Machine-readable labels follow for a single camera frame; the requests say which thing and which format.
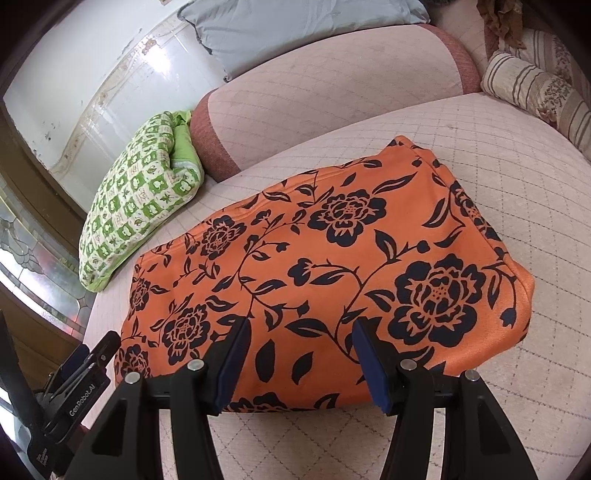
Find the beige striped cushion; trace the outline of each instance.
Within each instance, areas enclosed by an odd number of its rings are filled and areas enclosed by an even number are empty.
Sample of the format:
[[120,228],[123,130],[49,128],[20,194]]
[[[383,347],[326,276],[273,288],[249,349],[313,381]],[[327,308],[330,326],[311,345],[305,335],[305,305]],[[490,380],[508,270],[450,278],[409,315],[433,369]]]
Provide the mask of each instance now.
[[562,78],[580,93],[588,106],[591,105],[591,85],[581,67],[556,35],[524,28],[522,41],[525,49],[513,48],[503,40],[499,41],[499,49]]
[[541,118],[591,161],[591,111],[562,78],[499,50],[491,57],[482,89]]

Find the blue gripper pad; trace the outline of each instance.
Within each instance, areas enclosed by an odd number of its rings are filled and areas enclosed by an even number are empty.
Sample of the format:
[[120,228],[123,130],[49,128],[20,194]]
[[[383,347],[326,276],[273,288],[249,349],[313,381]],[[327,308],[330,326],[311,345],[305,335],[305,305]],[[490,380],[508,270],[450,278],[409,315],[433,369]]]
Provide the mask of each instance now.
[[353,347],[374,404],[389,414],[392,405],[388,395],[388,378],[359,320],[353,324]]
[[242,324],[236,341],[230,348],[226,361],[217,378],[217,397],[215,406],[222,411],[232,401],[238,378],[246,360],[246,354],[251,343],[251,323],[247,320]]

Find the white wall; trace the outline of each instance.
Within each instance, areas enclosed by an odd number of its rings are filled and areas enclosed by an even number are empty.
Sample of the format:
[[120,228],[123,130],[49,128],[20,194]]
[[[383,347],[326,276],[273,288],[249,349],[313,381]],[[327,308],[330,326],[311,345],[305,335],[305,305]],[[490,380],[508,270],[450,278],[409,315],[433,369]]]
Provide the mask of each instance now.
[[223,69],[176,20],[188,0],[84,0],[36,45],[8,88],[33,153],[85,210],[135,130],[192,109]]

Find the stained glass window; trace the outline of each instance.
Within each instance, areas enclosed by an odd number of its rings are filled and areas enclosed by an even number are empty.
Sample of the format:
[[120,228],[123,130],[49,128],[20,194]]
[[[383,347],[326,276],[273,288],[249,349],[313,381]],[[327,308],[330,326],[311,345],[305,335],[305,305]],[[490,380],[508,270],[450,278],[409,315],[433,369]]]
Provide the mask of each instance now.
[[0,176],[0,282],[29,308],[82,340],[95,293],[78,260],[51,237]]

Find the gray pillowcase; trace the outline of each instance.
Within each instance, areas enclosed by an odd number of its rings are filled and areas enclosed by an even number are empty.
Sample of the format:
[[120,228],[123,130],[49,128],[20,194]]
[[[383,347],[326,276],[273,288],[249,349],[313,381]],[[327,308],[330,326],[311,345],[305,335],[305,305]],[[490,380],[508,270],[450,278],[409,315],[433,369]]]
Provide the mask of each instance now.
[[195,27],[226,80],[323,38],[429,22],[419,0],[194,0],[178,18]]

